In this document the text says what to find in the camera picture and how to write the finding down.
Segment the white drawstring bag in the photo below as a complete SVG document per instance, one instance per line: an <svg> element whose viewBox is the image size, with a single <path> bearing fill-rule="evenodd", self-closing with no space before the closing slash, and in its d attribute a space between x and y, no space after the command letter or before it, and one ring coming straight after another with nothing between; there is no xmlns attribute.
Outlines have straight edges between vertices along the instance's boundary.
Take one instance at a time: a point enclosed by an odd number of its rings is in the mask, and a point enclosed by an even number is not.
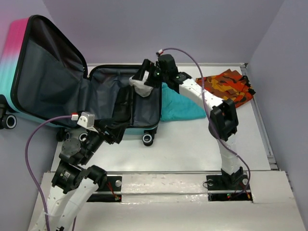
<svg viewBox="0 0 308 231"><path fill-rule="evenodd" d="M147 86L144 83L146 82L148 77L144 77L143 80L136 80L132 77L129 78L129 84L134 88L135 92L140 95L141 97L148 97L153 87Z"/></svg>

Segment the black pouch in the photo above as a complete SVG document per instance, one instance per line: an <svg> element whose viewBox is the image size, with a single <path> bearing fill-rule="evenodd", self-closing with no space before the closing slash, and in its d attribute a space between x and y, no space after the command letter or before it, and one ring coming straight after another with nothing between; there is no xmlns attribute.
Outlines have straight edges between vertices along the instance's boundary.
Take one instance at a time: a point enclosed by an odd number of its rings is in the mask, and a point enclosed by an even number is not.
<svg viewBox="0 0 308 231"><path fill-rule="evenodd" d="M112 114L112 118L114 119L115 124L121 124L130 121L132 93L133 89L131 86L126 86L119 89Z"/></svg>

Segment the teal shorts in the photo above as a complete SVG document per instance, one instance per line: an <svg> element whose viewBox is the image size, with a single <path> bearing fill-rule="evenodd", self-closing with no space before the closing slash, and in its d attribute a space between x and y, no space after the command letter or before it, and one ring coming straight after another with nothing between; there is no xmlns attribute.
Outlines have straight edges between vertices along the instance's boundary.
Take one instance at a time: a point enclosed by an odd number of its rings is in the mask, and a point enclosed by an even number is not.
<svg viewBox="0 0 308 231"><path fill-rule="evenodd" d="M162 84L161 121L185 121L205 118L204 109L194 101Z"/></svg>

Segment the pink and teal suitcase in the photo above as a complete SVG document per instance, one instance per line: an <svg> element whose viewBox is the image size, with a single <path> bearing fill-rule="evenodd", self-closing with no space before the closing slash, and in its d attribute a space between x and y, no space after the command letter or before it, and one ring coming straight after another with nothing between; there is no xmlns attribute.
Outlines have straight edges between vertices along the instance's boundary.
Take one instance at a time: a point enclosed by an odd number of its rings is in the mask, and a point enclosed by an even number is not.
<svg viewBox="0 0 308 231"><path fill-rule="evenodd" d="M86 60L57 26L42 15L14 20L0 59L0 127L13 129L17 118L43 122L71 113L90 112L112 118L118 91L141 65L103 64L88 69ZM134 88L131 118L125 132L141 135L150 146L161 116L162 89L141 97ZM69 137L77 123L60 119L58 141Z"/></svg>

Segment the orange camouflage shorts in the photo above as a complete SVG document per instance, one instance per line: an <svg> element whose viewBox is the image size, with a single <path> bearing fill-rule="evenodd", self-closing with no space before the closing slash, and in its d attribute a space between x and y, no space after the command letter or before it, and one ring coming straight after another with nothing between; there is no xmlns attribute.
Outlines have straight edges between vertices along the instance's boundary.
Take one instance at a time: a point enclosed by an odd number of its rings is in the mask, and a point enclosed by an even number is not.
<svg viewBox="0 0 308 231"><path fill-rule="evenodd" d="M223 100L233 100L236 108L249 102L256 93L248 77L241 75L236 70L228 69L219 75L197 78L197 84L201 86L202 80L204 80L204 87L208 92Z"/></svg>

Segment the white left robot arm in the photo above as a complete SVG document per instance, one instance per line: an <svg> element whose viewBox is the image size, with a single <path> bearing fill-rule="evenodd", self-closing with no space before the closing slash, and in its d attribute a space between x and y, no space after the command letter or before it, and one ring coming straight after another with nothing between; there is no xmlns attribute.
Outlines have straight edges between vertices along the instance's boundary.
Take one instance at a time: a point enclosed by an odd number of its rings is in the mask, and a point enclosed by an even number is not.
<svg viewBox="0 0 308 231"><path fill-rule="evenodd" d="M114 124L113 119L96 120L93 114L73 113L46 120L39 126L60 119L71 119L87 130L84 140L67 139L59 154L60 163L51 181L50 193L45 196L35 178L25 154L26 166L41 196L43 209L34 224L34 231L67 231L75 227L76 217L92 194L107 187L113 202L119 202L118 196L107 179L107 172L95 165L87 164L103 142L120 143L128 126L127 123Z"/></svg>

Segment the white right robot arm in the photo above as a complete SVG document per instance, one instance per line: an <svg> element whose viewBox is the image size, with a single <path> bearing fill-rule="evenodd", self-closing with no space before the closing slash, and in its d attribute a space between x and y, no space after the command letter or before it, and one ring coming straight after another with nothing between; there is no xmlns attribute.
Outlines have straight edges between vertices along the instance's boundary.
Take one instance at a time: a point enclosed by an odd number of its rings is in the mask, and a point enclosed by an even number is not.
<svg viewBox="0 0 308 231"><path fill-rule="evenodd" d="M209 131L217 140L221 155L221 182L227 189L234 188L244 175L242 158L235 148L238 116L232 100L223 100L206 91L187 73L180 72L175 61L145 59L129 84L142 97L150 95L162 83L203 108L209 121Z"/></svg>

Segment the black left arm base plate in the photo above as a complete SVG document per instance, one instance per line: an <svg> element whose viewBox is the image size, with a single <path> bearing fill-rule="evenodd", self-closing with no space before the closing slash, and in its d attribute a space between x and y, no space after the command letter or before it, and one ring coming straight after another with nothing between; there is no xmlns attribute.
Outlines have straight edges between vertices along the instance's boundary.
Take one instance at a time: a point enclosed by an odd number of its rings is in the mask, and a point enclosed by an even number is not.
<svg viewBox="0 0 308 231"><path fill-rule="evenodd" d="M110 175L104 186L94 192L87 202L120 203L122 201L122 176Z"/></svg>

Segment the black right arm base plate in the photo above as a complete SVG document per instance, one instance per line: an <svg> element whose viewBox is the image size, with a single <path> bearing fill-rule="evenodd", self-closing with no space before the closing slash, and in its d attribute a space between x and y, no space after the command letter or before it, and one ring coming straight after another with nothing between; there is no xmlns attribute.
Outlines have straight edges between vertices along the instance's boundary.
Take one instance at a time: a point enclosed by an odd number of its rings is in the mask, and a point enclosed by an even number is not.
<svg viewBox="0 0 308 231"><path fill-rule="evenodd" d="M203 187L207 189L210 202L253 201L248 176L243 175L235 185L227 186L221 175L207 175Z"/></svg>

